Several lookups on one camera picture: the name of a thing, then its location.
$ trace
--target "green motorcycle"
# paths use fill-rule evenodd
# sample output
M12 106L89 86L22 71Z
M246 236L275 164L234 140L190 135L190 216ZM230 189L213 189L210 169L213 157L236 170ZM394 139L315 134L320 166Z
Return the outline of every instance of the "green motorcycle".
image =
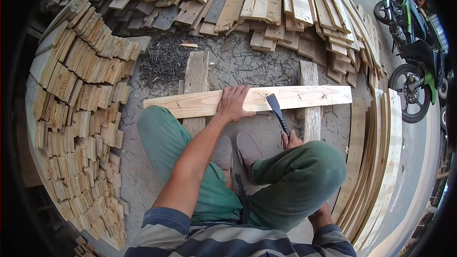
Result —
M447 56L439 34L413 0L382 0L375 5L374 15L389 26L392 52L397 46L397 55L406 61L392 73L389 87L403 94L403 121L417 123L426 116L430 102L435 104L445 81Z

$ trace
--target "motorcycle tire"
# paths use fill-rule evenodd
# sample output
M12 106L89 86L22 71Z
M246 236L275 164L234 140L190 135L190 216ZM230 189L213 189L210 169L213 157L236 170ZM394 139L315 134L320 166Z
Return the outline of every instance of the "motorcycle tire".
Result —
M441 109L440 122L441 122L441 129L443 130L443 133L446 134L446 106L444 106Z
M416 76L422 78L424 77L423 73L419 73L419 67L412 65L412 64L403 64L398 66L392 73L389 81L389 88L390 89L397 89L397 80L400 78L402 74L406 74L407 72L412 72ZM421 121L427 114L428 108L430 107L431 101L431 90L430 87L422 85L424 89L424 108L416 114L409 114L407 111L404 111L402 108L402 120L406 123L414 124Z
M389 25L389 22L390 22L389 19L381 16L381 14L379 13L381 11L381 9L383 9L383 8L384 8L384 0L381 0L380 2L376 3L376 5L374 6L374 10L373 10L374 17L376 17L376 20L378 20L382 24Z
M396 6L397 8L401 9L401 5L398 4L396 1L390 0L390 3L394 6ZM383 8L384 8L384 0L381 0L380 2L376 3L376 5L374 6L374 9L373 9L374 17L376 17L376 20L378 20L382 24L389 25L390 20L387 19L387 15L385 15L385 17L384 17L380 14L381 9L383 9Z
M438 89L438 96L441 99L446 99L447 97L447 80L443 78L443 84L441 85L441 88Z

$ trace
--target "motorcycle wheel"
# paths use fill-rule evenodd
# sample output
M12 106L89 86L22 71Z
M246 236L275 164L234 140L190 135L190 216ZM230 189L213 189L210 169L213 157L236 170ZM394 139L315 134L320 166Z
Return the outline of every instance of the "motorcycle wheel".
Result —
M418 88L414 89L413 92L408 90L408 86L411 84L408 78L414 78L415 81L420 80L424 77L424 72L415 65L403 64L398 66L389 81L389 88L398 92L402 101L402 120L407 123L417 123L422 120L427 114L430 106L431 90L428 86L422 84ZM410 104L415 105L414 108L419 110L413 114L411 111Z
M394 8L401 9L401 5L398 5L396 1L390 0L390 3L393 5ZM381 22L382 24L389 25L390 21L387 18L387 13L384 10L384 1L381 0L380 2L376 3L373 9L374 17Z
M446 106L444 106L441 109L440 122L441 122L441 129L443 130L443 133L446 134Z

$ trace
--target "stack of wooden planks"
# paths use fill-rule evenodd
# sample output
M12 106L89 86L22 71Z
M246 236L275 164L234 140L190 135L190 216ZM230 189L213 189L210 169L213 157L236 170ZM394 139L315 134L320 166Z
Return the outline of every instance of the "stack of wooden planks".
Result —
M78 237L76 239L76 242L77 242L78 246L76 246L74 248L74 251L77 256L79 256L79 257L101 257L101 254L95 250L94 246L92 246L92 244L87 242L87 240L84 239L82 236Z
M31 154L65 220L120 250L126 241L120 199L120 104L151 37L111 35L89 0L71 0L40 39L30 68L26 115Z
M374 89L373 97L367 122L364 100L354 99L352 104L348 174L332 212L332 219L356 250L374 241L392 197L402 150L397 92Z
M277 45L293 49L327 68L327 76L337 83L345 80L355 88L362 69L370 73L370 86L375 89L384 76L376 28L352 0L90 1L104 18L110 18L110 28L123 35L176 29L211 36L252 31L252 49L274 52Z

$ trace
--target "man's left hand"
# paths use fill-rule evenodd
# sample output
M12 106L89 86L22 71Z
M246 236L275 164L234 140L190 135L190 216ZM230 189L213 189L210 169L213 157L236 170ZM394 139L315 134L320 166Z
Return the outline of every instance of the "man's left hand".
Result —
M217 113L227 122L237 122L243 117L254 116L255 111L244 111L243 109L243 102L249 89L250 85L224 88Z

